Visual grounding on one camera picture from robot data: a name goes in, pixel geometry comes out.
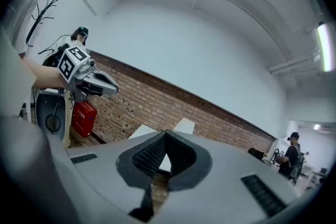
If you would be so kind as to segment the black coat rack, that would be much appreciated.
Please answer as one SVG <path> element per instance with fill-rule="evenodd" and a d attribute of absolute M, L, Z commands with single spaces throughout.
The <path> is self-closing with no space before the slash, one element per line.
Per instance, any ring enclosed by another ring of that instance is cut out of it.
<path fill-rule="evenodd" d="M 39 4 L 37 4 L 37 10 L 38 10 L 38 15 L 37 17 L 34 17 L 32 15 L 32 19 L 34 20 L 34 24 L 32 25 L 31 29 L 29 30 L 27 36 L 26 36 L 26 42 L 25 45 L 28 47 L 32 47 L 32 45 L 29 44 L 29 41 L 36 29 L 36 27 L 39 24 L 42 24 L 42 20 L 43 19 L 54 19 L 54 17 L 50 17 L 50 16 L 45 16 L 45 13 L 51 8 L 51 7 L 56 7 L 56 3 L 58 2 L 58 0 L 47 0 L 47 4 L 45 5 L 44 9 L 40 10 L 39 9 Z"/>

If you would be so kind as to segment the person's left forearm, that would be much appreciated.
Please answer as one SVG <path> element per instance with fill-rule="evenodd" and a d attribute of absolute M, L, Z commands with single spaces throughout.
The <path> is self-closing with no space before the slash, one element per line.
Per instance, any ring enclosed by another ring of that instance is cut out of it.
<path fill-rule="evenodd" d="M 63 88 L 69 89 L 68 83 L 62 77 L 60 70 L 55 67 L 39 65 L 25 55 L 20 55 L 25 66 L 34 74 L 36 80 L 33 89 Z"/>

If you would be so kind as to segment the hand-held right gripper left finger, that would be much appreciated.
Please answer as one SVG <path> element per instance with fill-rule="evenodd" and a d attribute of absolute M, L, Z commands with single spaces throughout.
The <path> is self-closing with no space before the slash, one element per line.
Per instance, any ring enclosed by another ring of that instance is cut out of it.
<path fill-rule="evenodd" d="M 154 215 L 151 185 L 166 154 L 165 135 L 165 131 L 158 133 L 122 152 L 116 160 L 117 171 L 126 184 L 144 190 L 140 207 L 129 213 L 141 221 L 149 221 Z"/>

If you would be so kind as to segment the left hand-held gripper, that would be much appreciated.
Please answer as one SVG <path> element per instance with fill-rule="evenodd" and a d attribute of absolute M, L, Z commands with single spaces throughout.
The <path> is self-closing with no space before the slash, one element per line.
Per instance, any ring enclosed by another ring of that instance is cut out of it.
<path fill-rule="evenodd" d="M 78 46 L 65 49 L 58 69 L 72 92 L 69 99 L 76 103 L 83 102 L 87 93 L 90 95 L 114 95 L 119 91 L 118 84 L 102 73 L 93 73 L 96 80 L 84 80 L 96 69 L 96 65 L 95 61 Z"/>

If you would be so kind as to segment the black office chair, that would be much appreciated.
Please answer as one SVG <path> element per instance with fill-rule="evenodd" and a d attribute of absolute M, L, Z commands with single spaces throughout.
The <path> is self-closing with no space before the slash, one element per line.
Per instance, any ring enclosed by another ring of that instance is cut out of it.
<path fill-rule="evenodd" d="M 264 152 L 261 152 L 253 147 L 248 150 L 248 153 L 258 160 L 262 160 L 264 157 Z"/>

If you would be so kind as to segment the ceiling light tube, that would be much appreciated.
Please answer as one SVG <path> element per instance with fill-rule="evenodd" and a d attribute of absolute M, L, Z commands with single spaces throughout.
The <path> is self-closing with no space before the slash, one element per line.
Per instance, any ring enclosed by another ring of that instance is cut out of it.
<path fill-rule="evenodd" d="M 323 57 L 323 71 L 330 72 L 333 69 L 332 43 L 327 24 L 320 22 L 316 27 L 316 34 Z"/>

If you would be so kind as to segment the red fire extinguisher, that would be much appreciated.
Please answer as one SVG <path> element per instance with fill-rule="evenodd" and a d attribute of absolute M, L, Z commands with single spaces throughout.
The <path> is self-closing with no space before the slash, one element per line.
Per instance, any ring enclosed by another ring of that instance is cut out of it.
<path fill-rule="evenodd" d="M 76 103 L 71 118 L 71 126 L 83 138 L 91 135 L 97 110 L 88 102 Z"/>

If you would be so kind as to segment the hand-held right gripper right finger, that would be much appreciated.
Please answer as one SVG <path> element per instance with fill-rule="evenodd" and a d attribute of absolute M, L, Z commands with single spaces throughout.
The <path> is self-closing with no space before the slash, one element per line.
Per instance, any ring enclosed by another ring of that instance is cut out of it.
<path fill-rule="evenodd" d="M 196 187 L 212 168 L 208 150 L 171 130 L 165 133 L 165 152 L 171 163 L 170 191 Z"/>

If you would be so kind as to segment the person's white t-shirt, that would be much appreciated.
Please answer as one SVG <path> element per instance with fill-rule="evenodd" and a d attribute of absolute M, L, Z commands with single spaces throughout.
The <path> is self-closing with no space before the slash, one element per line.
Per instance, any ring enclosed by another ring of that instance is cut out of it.
<path fill-rule="evenodd" d="M 0 28 L 0 117 L 19 115 L 35 80 Z"/>

